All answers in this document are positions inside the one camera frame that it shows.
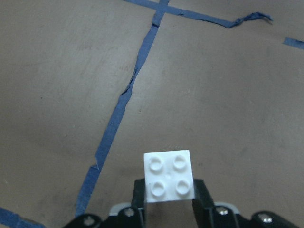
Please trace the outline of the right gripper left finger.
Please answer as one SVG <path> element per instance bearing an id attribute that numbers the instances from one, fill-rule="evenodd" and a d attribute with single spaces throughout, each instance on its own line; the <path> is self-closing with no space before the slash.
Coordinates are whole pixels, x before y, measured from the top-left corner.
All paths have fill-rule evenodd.
<path id="1" fill-rule="evenodd" d="M 132 228 L 146 227 L 146 190 L 145 179 L 136 179 L 133 188 L 133 197 L 131 208 L 134 210 L 134 215 L 131 217 Z"/>

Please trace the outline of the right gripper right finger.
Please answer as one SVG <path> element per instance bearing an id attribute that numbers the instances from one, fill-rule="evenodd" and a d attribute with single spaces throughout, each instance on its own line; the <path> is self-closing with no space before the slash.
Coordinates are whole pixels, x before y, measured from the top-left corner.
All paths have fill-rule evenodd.
<path id="1" fill-rule="evenodd" d="M 210 212 L 215 206 L 214 201 L 201 179 L 193 180 L 195 197 L 192 200 L 192 208 L 194 217 L 199 228 L 211 228 L 211 215 Z"/>

